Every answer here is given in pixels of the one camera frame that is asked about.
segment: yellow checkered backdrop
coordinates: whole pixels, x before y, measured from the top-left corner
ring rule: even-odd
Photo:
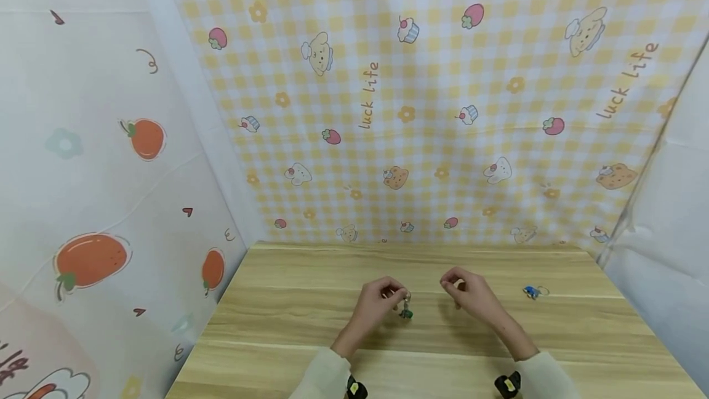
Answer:
[[[708,0],[176,0],[270,240],[599,250]]]

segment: keychain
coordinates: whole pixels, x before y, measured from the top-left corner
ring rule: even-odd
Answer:
[[[528,285],[522,288],[522,291],[524,291],[524,294],[526,294],[531,300],[537,300],[537,297],[540,296],[549,296],[549,290],[542,286],[534,288],[531,285]]]
[[[414,317],[414,312],[409,310],[409,302],[411,301],[411,293],[406,293],[406,297],[403,298],[403,310],[401,310],[399,317],[402,319],[411,319]]]

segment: white wall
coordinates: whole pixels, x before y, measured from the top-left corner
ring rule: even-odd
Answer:
[[[675,105],[605,270],[709,395],[709,52]]]

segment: black clip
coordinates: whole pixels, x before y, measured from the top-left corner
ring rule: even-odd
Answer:
[[[495,386],[503,399],[512,399],[519,393],[519,389],[522,386],[522,376],[519,375],[518,371],[513,372],[509,377],[500,376],[495,379]]]

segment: wooden table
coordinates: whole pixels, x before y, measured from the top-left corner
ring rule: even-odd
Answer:
[[[513,364],[502,344],[454,309],[438,285],[454,264],[483,274],[584,399],[703,398],[600,268],[578,249],[256,244],[168,399],[282,399],[318,347],[349,319],[364,282],[389,274],[412,293],[356,354],[370,398],[499,398]],[[550,295],[528,299],[527,285]]]

